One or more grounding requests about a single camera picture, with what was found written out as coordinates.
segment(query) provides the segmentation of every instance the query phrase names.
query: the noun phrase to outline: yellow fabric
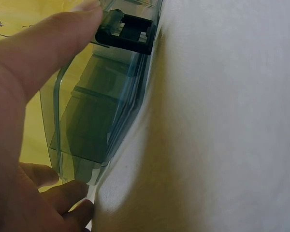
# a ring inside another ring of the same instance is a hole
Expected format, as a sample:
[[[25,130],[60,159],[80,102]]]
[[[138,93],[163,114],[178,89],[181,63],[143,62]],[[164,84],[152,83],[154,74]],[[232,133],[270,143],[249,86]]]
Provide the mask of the yellow fabric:
[[[0,34],[13,35],[81,0],[0,0]]]

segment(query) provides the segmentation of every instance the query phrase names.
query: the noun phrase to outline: blue-tinted plastic container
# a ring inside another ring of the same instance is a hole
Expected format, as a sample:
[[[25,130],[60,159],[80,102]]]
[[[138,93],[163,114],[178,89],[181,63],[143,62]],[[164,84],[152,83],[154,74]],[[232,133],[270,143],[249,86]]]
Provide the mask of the blue-tinted plastic container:
[[[157,28],[161,3],[107,0],[104,10],[120,9],[153,20]],[[46,83],[40,95],[52,167],[63,181],[95,185],[140,110],[151,56],[91,46],[89,59],[76,57]],[[71,67],[82,66],[81,76],[69,73]]]

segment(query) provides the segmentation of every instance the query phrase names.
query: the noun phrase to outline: finger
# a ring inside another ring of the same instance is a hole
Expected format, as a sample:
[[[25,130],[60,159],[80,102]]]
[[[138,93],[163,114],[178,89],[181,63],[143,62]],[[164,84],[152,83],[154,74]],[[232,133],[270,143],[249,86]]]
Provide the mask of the finger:
[[[62,215],[78,201],[86,197],[87,193],[87,185],[74,180],[64,185],[53,187],[43,192],[42,196]]]
[[[93,217],[93,203],[84,200],[74,210],[63,215],[66,226],[71,232],[81,232]]]
[[[22,87],[28,101],[47,79],[82,51],[97,31],[99,1],[82,3],[0,41],[0,66]]]
[[[46,165],[19,162],[19,166],[37,188],[53,185],[59,180],[57,173]]]

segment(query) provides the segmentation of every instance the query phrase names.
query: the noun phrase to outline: black latch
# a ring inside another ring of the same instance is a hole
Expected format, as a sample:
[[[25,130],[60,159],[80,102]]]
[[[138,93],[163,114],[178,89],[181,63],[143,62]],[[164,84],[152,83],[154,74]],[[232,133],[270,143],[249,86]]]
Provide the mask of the black latch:
[[[104,45],[150,55],[155,34],[153,21],[112,10],[103,19],[95,38]]]

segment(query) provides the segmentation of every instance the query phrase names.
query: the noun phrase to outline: fingernail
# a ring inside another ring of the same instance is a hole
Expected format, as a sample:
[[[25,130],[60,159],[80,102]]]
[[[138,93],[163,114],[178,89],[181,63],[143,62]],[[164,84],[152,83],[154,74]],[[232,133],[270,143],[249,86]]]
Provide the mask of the fingernail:
[[[101,2],[99,0],[86,0],[75,6],[71,11],[91,11],[100,5]]]

